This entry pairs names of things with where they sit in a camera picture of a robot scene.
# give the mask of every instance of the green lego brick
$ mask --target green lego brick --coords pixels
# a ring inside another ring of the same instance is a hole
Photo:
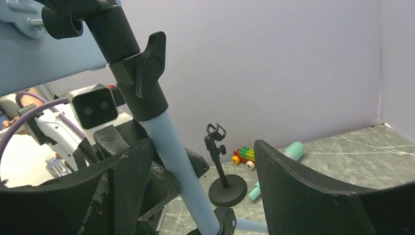
[[[246,153],[246,158],[250,161],[255,162],[255,155],[254,155],[254,150],[250,149],[247,153]]]
[[[245,158],[246,159],[246,154],[247,154],[247,152],[249,151],[249,149],[250,148],[248,148],[248,147],[243,147],[243,148],[241,148],[241,150],[239,151],[239,156],[241,157],[241,158]]]

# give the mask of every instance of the camera lens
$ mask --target camera lens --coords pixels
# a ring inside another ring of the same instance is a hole
[[[92,114],[92,109],[91,108],[85,108],[84,109],[84,113],[85,113],[85,115],[91,115]]]
[[[101,103],[101,109],[103,109],[103,110],[108,109],[108,103],[107,102],[102,102]]]

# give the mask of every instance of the light blue metal panel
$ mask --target light blue metal panel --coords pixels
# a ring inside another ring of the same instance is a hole
[[[27,17],[41,19],[43,5],[31,0],[21,2],[34,6],[38,12],[21,11],[16,14],[31,14]],[[43,30],[39,39],[33,39],[23,34],[14,23],[5,23],[4,10],[4,7],[0,9],[0,18],[3,18],[0,19],[0,95],[106,64],[85,24],[84,34],[78,38],[56,40]]]

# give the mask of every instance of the mint green toy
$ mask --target mint green toy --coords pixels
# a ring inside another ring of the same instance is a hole
[[[301,156],[304,154],[304,144],[300,142],[294,142],[284,151],[284,155],[291,158],[292,160],[298,161]],[[251,193],[248,195],[251,201],[254,201],[258,196],[261,195],[261,189],[259,187],[259,182],[257,182],[252,189]]]

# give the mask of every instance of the metal screw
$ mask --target metal screw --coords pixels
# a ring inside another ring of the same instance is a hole
[[[32,25],[33,28],[37,28],[37,29],[45,27],[42,19],[30,19],[30,24]]]

